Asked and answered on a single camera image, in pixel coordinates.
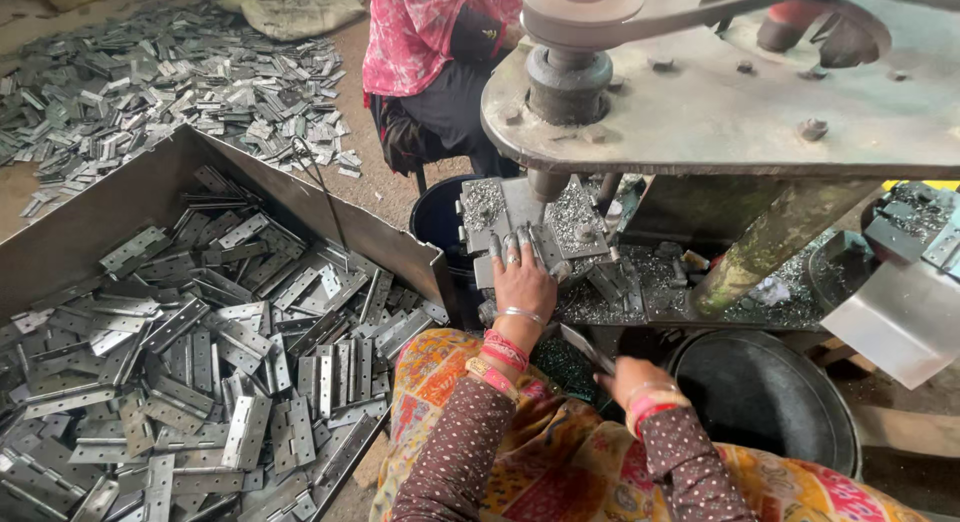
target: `black bucket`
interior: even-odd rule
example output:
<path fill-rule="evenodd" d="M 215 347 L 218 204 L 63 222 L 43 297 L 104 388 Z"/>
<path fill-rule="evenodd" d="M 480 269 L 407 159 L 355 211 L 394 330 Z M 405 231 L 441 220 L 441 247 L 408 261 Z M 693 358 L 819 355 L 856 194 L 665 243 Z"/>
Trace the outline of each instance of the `black bucket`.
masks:
<path fill-rule="evenodd" d="M 680 346 L 669 371 L 711 440 L 859 474 L 860 443 L 843 397 L 774 336 L 710 332 Z"/>
<path fill-rule="evenodd" d="M 457 215 L 454 203 L 463 193 L 463 183 L 485 179 L 481 175 L 457 175 L 430 186 L 414 203 L 410 212 L 410 233 L 422 242 L 429 242 L 443 250 L 450 277 L 457 289 L 463 325 L 467 329 L 483 329 L 477 316 L 477 307 L 483 295 L 477 290 L 474 260 L 460 254 L 459 228 L 463 221 Z"/>

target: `woman's right hand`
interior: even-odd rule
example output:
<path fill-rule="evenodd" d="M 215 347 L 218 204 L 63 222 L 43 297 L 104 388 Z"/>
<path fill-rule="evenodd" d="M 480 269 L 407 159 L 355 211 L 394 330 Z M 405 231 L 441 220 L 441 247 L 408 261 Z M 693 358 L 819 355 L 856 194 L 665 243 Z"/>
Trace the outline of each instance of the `woman's right hand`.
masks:
<path fill-rule="evenodd" d="M 616 358 L 616 372 L 613 377 L 596 374 L 593 378 L 624 410 L 639 396 L 653 391 L 677 390 L 677 382 L 665 369 L 654 366 L 649 360 L 631 356 Z"/>

